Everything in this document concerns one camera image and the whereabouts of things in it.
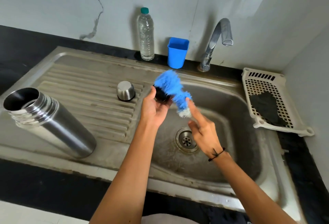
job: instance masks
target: blue cup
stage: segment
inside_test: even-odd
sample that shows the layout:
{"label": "blue cup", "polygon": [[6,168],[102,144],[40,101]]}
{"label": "blue cup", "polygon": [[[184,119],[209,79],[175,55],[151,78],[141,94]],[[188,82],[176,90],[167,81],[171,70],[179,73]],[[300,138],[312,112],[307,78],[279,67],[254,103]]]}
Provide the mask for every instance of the blue cup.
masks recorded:
{"label": "blue cup", "polygon": [[188,45],[187,39],[170,38],[168,44],[168,65],[171,68],[179,69],[183,67]]}

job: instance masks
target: drain strainer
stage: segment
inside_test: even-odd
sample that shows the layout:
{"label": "drain strainer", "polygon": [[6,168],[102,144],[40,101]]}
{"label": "drain strainer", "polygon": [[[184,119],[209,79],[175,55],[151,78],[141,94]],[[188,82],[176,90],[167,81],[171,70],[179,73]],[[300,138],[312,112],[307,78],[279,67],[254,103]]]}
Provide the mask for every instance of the drain strainer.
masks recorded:
{"label": "drain strainer", "polygon": [[194,152],[198,149],[192,131],[188,127],[181,128],[176,134],[176,144],[185,152]]}

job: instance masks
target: faucet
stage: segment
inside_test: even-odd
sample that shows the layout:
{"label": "faucet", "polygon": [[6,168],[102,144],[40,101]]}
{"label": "faucet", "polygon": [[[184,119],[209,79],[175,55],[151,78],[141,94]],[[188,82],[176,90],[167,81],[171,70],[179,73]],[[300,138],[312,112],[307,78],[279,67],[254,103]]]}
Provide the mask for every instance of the faucet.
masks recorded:
{"label": "faucet", "polygon": [[216,43],[222,34],[222,44],[225,46],[233,45],[233,38],[231,32],[231,23],[228,18],[222,18],[215,27],[214,32],[212,33],[211,39],[207,46],[206,52],[202,56],[202,61],[198,66],[199,71],[207,72],[210,70],[210,60],[212,52],[215,49]]}

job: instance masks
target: teal bottle cap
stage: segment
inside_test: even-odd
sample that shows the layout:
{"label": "teal bottle cap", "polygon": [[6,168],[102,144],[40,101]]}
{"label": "teal bottle cap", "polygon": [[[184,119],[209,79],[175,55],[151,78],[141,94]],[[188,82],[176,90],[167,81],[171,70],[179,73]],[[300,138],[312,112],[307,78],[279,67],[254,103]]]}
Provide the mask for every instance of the teal bottle cap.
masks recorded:
{"label": "teal bottle cap", "polygon": [[147,7],[142,7],[141,8],[141,13],[142,14],[148,14],[148,8]]}

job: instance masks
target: black countertop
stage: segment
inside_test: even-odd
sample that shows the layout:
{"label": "black countertop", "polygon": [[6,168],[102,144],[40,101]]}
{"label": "black countertop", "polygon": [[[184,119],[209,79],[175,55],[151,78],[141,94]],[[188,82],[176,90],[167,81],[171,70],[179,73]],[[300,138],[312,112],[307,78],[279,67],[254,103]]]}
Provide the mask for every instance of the black countertop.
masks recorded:
{"label": "black countertop", "polygon": [[[9,89],[26,72],[57,46],[91,51],[142,61],[133,50],[69,39],[49,34],[0,26],[0,93]],[[167,57],[155,55],[150,61],[167,65]],[[186,60],[182,69],[198,72],[198,62]],[[211,65],[207,73],[241,80],[239,69]],[[308,223],[329,223],[329,193],[303,138],[278,132],[286,150],[285,161],[293,178]],[[66,174],[45,168],[0,160],[0,200],[45,211],[89,220],[109,182],[79,174]],[[198,223],[247,223],[246,214],[211,207],[177,197],[147,192],[143,215],[166,213]]]}

